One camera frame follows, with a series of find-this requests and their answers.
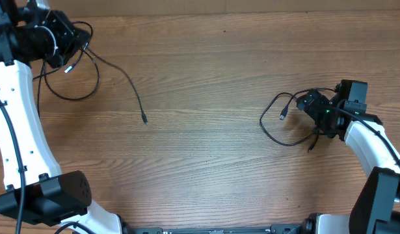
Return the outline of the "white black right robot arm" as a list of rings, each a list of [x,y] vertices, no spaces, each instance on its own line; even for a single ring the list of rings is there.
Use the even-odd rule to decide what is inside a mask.
[[[328,99],[311,89],[296,99],[297,108],[314,120],[316,131],[339,137],[357,156],[367,181],[347,215],[312,214],[297,233],[400,233],[400,154],[381,120],[368,114],[368,85],[342,80]]]

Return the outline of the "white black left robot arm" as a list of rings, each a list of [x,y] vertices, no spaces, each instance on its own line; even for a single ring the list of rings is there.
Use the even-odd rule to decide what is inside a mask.
[[[120,216],[92,199],[81,171],[63,173],[44,135],[34,101],[31,62],[59,69],[91,39],[45,1],[18,7],[0,0],[0,152],[5,193],[0,214],[18,224],[76,233],[127,233]]]

